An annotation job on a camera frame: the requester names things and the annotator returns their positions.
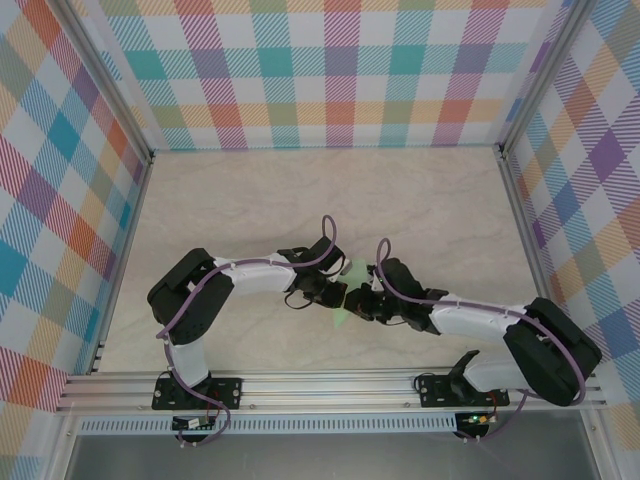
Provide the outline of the aluminium side rail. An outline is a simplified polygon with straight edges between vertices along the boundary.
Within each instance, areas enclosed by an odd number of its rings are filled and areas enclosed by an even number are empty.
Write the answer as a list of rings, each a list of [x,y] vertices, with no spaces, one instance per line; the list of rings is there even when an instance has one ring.
[[[495,148],[494,153],[537,292],[534,300],[524,306],[522,313],[511,308],[504,314],[504,317],[512,322],[506,327],[504,340],[515,361],[524,368],[526,374],[571,375],[574,370],[571,348],[578,338],[573,333],[575,326],[550,297],[550,290],[542,271],[540,253],[535,244],[533,230],[528,224],[510,164],[508,161],[498,161]]]
[[[122,287],[127,263],[129,260],[133,243],[134,243],[136,228],[137,228],[141,211],[144,205],[144,200],[145,200],[145,196],[151,180],[156,157],[157,157],[156,151],[151,150],[144,164],[140,189],[139,189],[138,197],[134,204],[134,209],[132,211],[130,221],[128,223],[126,237],[123,243],[123,250],[116,264],[115,276],[112,282],[111,290],[109,292],[109,297],[106,303],[105,311],[102,314],[100,321],[98,322],[96,336],[91,343],[90,356],[86,361],[86,365],[84,368],[84,375],[91,375],[97,372],[99,368],[99,363],[102,358],[101,351],[104,349],[104,346],[106,344],[106,339],[108,337],[109,329],[114,317],[118,296],[120,294],[120,290]]]

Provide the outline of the aluminium frame post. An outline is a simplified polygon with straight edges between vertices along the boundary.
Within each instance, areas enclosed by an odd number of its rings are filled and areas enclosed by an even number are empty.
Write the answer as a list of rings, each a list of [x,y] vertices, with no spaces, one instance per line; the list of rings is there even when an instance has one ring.
[[[105,97],[127,139],[144,162],[151,165],[154,160],[153,150],[70,0],[46,0],[46,2],[77,50],[97,88]]]
[[[499,162],[508,161],[509,154],[531,122],[535,110],[556,78],[597,2],[598,0],[562,0],[557,15],[545,31],[545,37],[536,51],[521,92],[517,94],[495,144]]]

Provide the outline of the grey metal panel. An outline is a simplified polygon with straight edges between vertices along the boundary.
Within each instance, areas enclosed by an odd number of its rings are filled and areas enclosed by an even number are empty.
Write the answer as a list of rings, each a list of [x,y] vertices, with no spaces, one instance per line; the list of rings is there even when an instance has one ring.
[[[64,480],[600,480],[584,447],[464,444],[446,436],[247,435],[199,448],[168,437],[83,436]]]

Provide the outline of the aluminium mounting rail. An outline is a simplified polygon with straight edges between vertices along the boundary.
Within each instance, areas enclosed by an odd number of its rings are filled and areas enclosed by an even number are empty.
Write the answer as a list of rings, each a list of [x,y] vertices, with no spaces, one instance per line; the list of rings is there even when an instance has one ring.
[[[242,380],[237,414],[396,413],[421,410],[413,379],[425,368],[326,371],[215,371]],[[152,414],[157,372],[71,376],[56,412]]]

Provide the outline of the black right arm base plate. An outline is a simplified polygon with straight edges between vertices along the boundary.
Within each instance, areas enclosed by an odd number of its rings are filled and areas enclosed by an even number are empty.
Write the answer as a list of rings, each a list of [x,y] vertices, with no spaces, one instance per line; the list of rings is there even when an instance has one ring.
[[[481,392],[464,378],[423,374],[414,378],[414,389],[423,408],[434,407],[503,407],[510,405],[506,392]]]

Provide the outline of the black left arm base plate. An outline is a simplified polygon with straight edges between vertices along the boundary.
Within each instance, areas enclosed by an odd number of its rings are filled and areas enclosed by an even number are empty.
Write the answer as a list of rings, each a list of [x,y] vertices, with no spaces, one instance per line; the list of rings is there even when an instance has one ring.
[[[237,410],[242,395],[241,378],[207,378],[193,389],[201,395],[223,403],[230,410]],[[153,391],[151,409],[206,410],[208,403],[184,390],[171,375],[160,376]]]

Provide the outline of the light green paper sheet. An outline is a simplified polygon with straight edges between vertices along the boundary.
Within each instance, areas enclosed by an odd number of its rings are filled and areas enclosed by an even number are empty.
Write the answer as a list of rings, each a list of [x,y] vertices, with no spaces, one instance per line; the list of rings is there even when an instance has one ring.
[[[350,261],[346,272],[342,272],[336,278],[337,283],[346,285],[346,294],[361,287],[363,283],[368,282],[370,274],[368,273],[367,263],[364,259],[353,259]],[[341,305],[333,313],[334,327],[339,328],[349,317],[350,312],[345,308],[345,299]]]

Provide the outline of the aluminium frame leg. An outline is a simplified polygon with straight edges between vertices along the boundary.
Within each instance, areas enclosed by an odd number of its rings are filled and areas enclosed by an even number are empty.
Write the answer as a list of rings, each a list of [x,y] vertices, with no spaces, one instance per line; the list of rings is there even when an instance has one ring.
[[[619,480],[602,415],[597,410],[581,410],[580,414],[600,480]]]
[[[56,418],[53,443],[49,449],[41,480],[65,480],[79,429],[79,416],[68,415]]]

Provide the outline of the black left circuit board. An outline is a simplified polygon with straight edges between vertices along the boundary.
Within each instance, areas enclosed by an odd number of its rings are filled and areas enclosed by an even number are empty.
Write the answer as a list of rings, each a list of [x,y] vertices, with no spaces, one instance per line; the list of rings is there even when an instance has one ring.
[[[214,417],[174,416],[172,418],[172,429],[175,431],[211,431],[215,424],[216,419]]]

